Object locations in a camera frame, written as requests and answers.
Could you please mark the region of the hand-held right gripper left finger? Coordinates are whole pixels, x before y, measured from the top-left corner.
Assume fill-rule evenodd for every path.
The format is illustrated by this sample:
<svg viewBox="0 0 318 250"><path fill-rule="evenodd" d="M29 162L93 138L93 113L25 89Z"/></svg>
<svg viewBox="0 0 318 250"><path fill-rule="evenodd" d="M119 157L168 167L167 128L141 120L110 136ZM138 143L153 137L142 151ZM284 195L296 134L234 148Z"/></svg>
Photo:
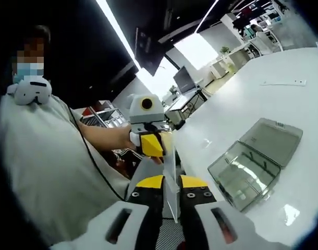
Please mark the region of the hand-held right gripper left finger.
<svg viewBox="0 0 318 250"><path fill-rule="evenodd" d="M51 249L155 249L162 225L164 176L140 181L126 201L118 201L88 224L85 234Z"/></svg>

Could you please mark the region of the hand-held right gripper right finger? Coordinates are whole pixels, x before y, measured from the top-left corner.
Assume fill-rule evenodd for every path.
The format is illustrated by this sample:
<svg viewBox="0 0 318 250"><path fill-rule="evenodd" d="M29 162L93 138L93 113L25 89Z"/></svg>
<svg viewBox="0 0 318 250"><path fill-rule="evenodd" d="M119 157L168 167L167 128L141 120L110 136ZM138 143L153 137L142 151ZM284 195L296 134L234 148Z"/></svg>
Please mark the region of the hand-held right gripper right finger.
<svg viewBox="0 0 318 250"><path fill-rule="evenodd" d="M287 249L258 235L254 223L227 201L217 201L205 181L179 178L186 249Z"/></svg>

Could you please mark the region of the person's left hand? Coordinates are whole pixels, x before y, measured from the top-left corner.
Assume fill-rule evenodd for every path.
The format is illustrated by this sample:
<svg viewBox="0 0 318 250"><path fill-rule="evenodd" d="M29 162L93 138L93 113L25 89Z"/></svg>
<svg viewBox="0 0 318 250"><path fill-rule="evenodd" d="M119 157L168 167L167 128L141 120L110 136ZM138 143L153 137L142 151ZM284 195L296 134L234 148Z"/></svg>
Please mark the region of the person's left hand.
<svg viewBox="0 0 318 250"><path fill-rule="evenodd" d="M131 125L119 128L107 129L109 135L109 149L132 149L136 151L137 146L130 140Z"/></svg>

